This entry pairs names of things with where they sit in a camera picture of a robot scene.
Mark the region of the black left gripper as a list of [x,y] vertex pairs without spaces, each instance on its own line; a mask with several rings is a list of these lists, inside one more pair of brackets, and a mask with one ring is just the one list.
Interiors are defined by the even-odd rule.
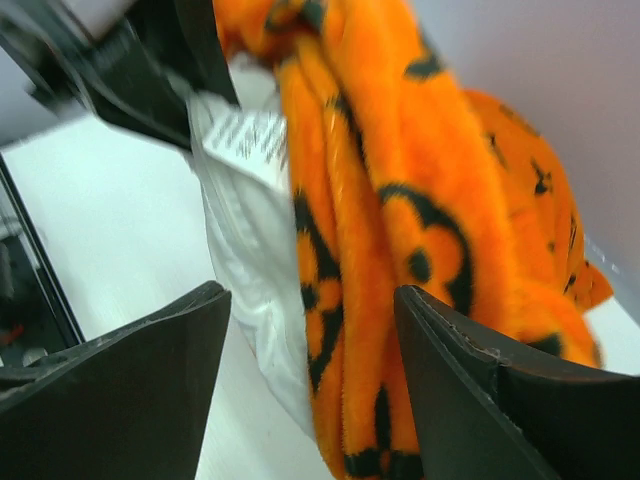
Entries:
[[[193,57],[192,85],[238,97],[218,38],[211,0],[176,0]],[[162,1],[4,1],[1,47],[26,75],[25,90],[59,114],[74,101],[103,120],[183,150],[190,148],[185,102],[159,62]]]

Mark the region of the white pillow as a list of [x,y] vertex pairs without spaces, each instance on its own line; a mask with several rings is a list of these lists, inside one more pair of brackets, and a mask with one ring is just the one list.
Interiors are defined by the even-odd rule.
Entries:
[[238,104],[205,91],[186,103],[211,263],[269,389],[313,437],[287,121],[274,75],[256,59],[235,56],[229,73]]

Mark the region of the orange patterned pillowcase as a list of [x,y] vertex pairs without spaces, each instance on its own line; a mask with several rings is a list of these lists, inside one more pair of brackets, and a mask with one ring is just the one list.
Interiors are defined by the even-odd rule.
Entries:
[[223,52],[270,65],[288,123],[315,437],[337,479],[420,479],[393,315],[415,285],[600,367],[586,310],[612,295],[541,134],[460,87],[406,1],[217,1]]

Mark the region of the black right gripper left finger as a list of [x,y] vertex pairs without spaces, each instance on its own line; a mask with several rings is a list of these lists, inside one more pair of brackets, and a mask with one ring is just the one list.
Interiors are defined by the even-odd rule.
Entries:
[[94,340],[1,370],[5,479],[192,479],[230,319],[208,281]]

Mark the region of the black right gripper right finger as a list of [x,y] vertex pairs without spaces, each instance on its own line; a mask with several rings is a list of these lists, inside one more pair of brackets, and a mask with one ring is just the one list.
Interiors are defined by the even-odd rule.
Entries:
[[635,479],[639,380],[478,324],[415,286],[394,295],[430,479]]

